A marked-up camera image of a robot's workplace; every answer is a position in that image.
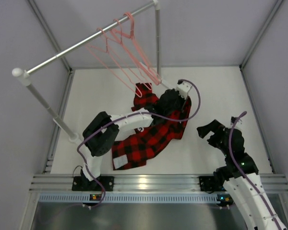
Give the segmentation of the red black plaid shirt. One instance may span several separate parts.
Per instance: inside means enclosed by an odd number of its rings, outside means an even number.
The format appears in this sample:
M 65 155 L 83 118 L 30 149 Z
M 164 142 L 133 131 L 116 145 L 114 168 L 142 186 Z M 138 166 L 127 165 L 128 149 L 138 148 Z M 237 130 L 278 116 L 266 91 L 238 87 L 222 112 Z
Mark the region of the red black plaid shirt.
M 145 106 L 155 104 L 159 98 L 152 90 L 144 84 L 137 83 L 142 97 L 134 96 L 134 112 Z M 192 101 L 190 97 L 185 102 L 182 110 L 173 111 L 169 116 L 171 119 L 186 119 L 189 117 Z M 113 170 L 128 170 L 145 166 L 147 161 L 156 157 L 173 140 L 180 140 L 183 137 L 187 121 L 173 122 L 164 120 L 163 123 L 153 127 L 136 128 L 135 134 L 128 136 L 121 141 L 115 141 L 111 149 Z

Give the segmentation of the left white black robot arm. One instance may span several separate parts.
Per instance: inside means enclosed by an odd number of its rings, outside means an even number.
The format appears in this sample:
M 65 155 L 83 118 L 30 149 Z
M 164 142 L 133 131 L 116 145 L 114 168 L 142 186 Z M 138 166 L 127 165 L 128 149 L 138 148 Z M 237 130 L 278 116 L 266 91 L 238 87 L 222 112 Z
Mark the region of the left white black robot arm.
M 84 164 L 80 176 L 73 179 L 74 191 L 110 191 L 111 177 L 102 176 L 102 157 L 111 152 L 115 170 L 143 166 L 155 157 L 171 139 L 180 139 L 190 113 L 188 93 L 167 89 L 160 97 L 139 85 L 132 112 L 109 115 L 100 112 L 83 131 L 77 152 Z

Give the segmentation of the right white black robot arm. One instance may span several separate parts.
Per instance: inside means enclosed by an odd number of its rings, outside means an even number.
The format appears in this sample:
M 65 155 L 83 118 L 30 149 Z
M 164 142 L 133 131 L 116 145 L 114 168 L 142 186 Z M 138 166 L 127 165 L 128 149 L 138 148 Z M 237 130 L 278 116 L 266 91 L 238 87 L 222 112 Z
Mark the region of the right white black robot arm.
M 200 189 L 206 193 L 226 191 L 228 197 L 219 197 L 219 206 L 235 204 L 249 230 L 285 230 L 287 227 L 274 210 L 261 181 L 253 158 L 245 151 L 242 132 L 232 126 L 225 127 L 213 120 L 196 130 L 200 138 L 207 135 L 210 146 L 225 156 L 225 166 L 217 168 L 212 176 L 199 178 Z

